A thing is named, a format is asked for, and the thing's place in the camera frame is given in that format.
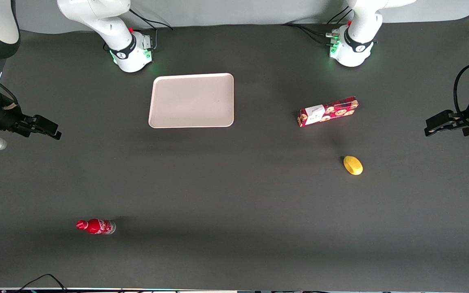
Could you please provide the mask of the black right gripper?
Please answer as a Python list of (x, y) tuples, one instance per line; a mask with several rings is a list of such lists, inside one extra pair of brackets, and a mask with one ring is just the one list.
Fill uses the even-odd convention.
[(26, 138), (31, 133), (39, 133), (60, 140), (62, 133), (58, 131), (58, 127), (58, 124), (41, 115), (24, 115), (20, 106), (7, 110), (0, 106), (0, 131), (14, 132)]

